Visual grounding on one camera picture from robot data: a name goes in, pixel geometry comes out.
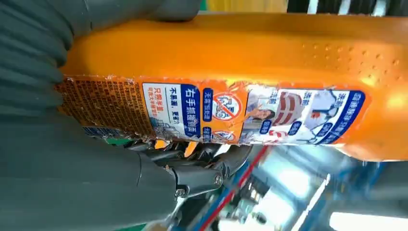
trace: textured bottle surface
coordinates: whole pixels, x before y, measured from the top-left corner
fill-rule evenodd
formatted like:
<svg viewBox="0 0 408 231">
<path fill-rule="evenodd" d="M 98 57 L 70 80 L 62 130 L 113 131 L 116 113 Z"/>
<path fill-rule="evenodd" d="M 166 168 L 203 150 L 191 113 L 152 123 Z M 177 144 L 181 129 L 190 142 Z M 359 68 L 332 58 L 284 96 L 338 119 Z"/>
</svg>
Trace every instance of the textured bottle surface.
<svg viewBox="0 0 408 231">
<path fill-rule="evenodd" d="M 405 23 L 286 14 L 130 22 L 76 42 L 57 86 L 61 111 L 89 133 L 334 144 L 360 159 L 408 159 Z"/>
</svg>

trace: screw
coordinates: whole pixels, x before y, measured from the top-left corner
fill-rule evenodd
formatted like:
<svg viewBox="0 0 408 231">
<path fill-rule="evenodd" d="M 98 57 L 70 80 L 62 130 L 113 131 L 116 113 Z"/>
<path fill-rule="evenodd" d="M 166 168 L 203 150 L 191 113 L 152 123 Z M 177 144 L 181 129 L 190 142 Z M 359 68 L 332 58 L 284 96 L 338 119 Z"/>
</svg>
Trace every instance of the screw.
<svg viewBox="0 0 408 231">
<path fill-rule="evenodd" d="M 222 177 L 220 175 L 216 175 L 216 177 L 214 177 L 214 184 L 215 185 L 221 185 L 222 184 Z"/>
<path fill-rule="evenodd" d="M 184 196 L 185 193 L 186 193 L 186 191 L 184 189 L 177 189 L 175 196 L 176 197 L 181 197 L 181 196 Z"/>
</svg>

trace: machine part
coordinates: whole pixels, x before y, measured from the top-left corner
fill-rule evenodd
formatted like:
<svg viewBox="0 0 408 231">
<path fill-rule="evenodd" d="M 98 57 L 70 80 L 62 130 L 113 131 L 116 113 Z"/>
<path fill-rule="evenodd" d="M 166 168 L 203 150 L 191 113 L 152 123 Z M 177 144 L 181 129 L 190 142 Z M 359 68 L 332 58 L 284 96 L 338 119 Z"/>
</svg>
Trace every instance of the machine part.
<svg viewBox="0 0 408 231">
<path fill-rule="evenodd" d="M 230 186 L 227 186 L 221 193 L 221 195 L 218 196 L 218 198 L 212 200 L 209 202 L 209 205 L 205 208 L 205 210 L 200 211 L 200 213 L 203 215 L 202 216 L 197 216 L 194 220 L 191 221 L 189 224 L 189 227 L 187 230 L 192 230 L 192 231 L 198 231 L 204 222 L 206 222 L 210 216 L 213 214 L 213 212 L 219 207 L 219 205 L 222 203 L 222 201 L 228 196 L 228 194 L 231 192 L 231 190 L 234 190 L 236 188 L 236 185 L 238 184 L 240 178 L 245 174 L 246 170 L 249 167 L 249 163 L 245 162 L 244 165 L 236 172 L 233 178 L 230 180 Z"/>
<path fill-rule="evenodd" d="M 242 167 L 251 149 L 252 146 L 231 146 L 226 153 L 222 153 L 214 158 L 210 168 L 218 169 L 222 172 L 223 178 L 227 179 Z"/>
<path fill-rule="evenodd" d="M 216 177 L 214 177 L 214 184 L 215 185 L 221 185 L 222 184 L 222 176 L 221 175 L 216 175 Z"/>
<path fill-rule="evenodd" d="M 262 213 L 255 213 L 255 214 L 253 214 L 253 216 L 256 219 L 256 221 L 259 222 L 259 224 L 261 224 L 261 225 L 266 224 L 267 218 Z"/>
<path fill-rule="evenodd" d="M 186 191 L 184 189 L 176 189 L 176 197 L 181 197 L 186 194 Z"/>
<path fill-rule="evenodd" d="M 189 143 L 186 141 L 173 141 L 171 142 L 166 148 L 164 148 L 164 151 L 169 151 L 169 150 L 179 150 L 179 151 L 185 151 L 186 148 L 188 147 Z"/>
<path fill-rule="evenodd" d="M 152 149 L 152 146 L 149 143 L 143 143 L 140 141 L 128 142 L 123 147 L 136 152 L 143 152 Z"/>
<path fill-rule="evenodd" d="M 318 0 L 318 13 L 338 14 L 344 0 Z"/>
<path fill-rule="evenodd" d="M 151 150 L 146 151 L 146 155 L 153 161 L 159 161 L 163 159 L 181 159 L 184 156 L 182 151 L 171 150 L 171 151 L 162 151 L 162 150 Z"/>
<path fill-rule="evenodd" d="M 221 144 L 218 143 L 199 143 L 194 149 L 194 152 L 188 157 L 188 159 L 210 162 L 214 158 L 220 147 Z"/>
<path fill-rule="evenodd" d="M 183 218 L 182 214 L 180 211 L 177 211 L 175 215 L 172 217 L 170 223 L 166 224 L 167 230 L 173 230 L 173 227 L 177 226 L 180 224 L 181 219 Z"/>
<path fill-rule="evenodd" d="M 0 230 L 117 230 L 173 211 L 175 179 L 141 153 L 86 136 L 56 111 L 63 101 L 52 90 L 74 36 L 165 12 L 164 2 L 1 1 Z"/>
<path fill-rule="evenodd" d="M 200 166 L 177 166 L 172 169 L 176 175 L 177 189 L 185 191 L 181 197 L 192 197 L 216 190 L 221 187 L 223 181 L 221 173 L 216 169 Z"/>
<path fill-rule="evenodd" d="M 349 14 L 371 14 L 374 10 L 376 0 L 354 0 L 351 1 Z"/>
<path fill-rule="evenodd" d="M 388 13 L 389 16 L 408 16 L 407 0 L 391 0 Z"/>
<path fill-rule="evenodd" d="M 208 165 L 208 162 L 205 161 L 191 161 L 187 159 L 160 159 L 155 162 L 158 166 L 201 166 L 205 167 Z"/>
<path fill-rule="evenodd" d="M 310 0 L 289 0 L 288 1 L 288 13 L 306 13 L 308 11 L 308 7 L 310 4 Z"/>
<path fill-rule="evenodd" d="M 246 164 L 245 168 L 239 169 L 239 175 L 235 176 L 233 182 L 236 183 L 236 188 L 242 187 L 244 182 L 249 178 L 251 172 L 253 171 L 254 167 L 258 165 L 259 161 L 264 158 L 264 156 L 268 153 L 268 147 L 264 146 L 253 159 L 250 164 Z M 208 213 L 205 214 L 202 219 L 193 226 L 193 231 L 204 231 L 206 228 L 213 222 L 213 220 L 217 217 L 218 213 L 221 211 L 226 204 L 228 204 L 235 194 L 235 188 L 227 188 L 220 198 L 218 198 L 214 204 L 211 205 Z"/>
</svg>

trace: fluorescent light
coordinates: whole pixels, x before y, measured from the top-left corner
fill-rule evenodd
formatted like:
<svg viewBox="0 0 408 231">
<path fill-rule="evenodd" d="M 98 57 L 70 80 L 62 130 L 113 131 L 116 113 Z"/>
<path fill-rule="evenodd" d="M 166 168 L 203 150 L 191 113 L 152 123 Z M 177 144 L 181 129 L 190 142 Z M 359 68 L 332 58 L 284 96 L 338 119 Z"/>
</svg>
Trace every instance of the fluorescent light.
<svg viewBox="0 0 408 231">
<path fill-rule="evenodd" d="M 304 198 L 309 192 L 309 175 L 295 169 L 283 169 L 278 175 L 278 180 L 295 196 Z"/>
<path fill-rule="evenodd" d="M 307 14 L 316 14 L 318 11 L 319 0 L 310 0 Z"/>
<path fill-rule="evenodd" d="M 336 231 L 406 231 L 408 219 L 334 212 L 329 224 Z"/>
<path fill-rule="evenodd" d="M 340 5 L 339 15 L 346 15 L 350 10 L 351 0 L 343 0 Z"/>
<path fill-rule="evenodd" d="M 327 174 L 327 177 L 323 182 L 321 183 L 320 187 L 316 190 L 315 194 L 313 195 L 312 199 L 310 199 L 309 205 L 307 206 L 306 210 L 302 212 L 300 215 L 299 219 L 296 221 L 294 226 L 292 227 L 292 231 L 298 231 L 304 221 L 306 220 L 306 217 L 309 214 L 309 211 L 313 209 L 315 204 L 317 203 L 318 199 L 321 197 L 325 187 L 330 181 L 330 174 Z"/>
<path fill-rule="evenodd" d="M 372 16 L 385 16 L 387 13 L 387 1 L 386 0 L 377 0 L 374 6 L 374 10 L 372 11 Z"/>
</svg>

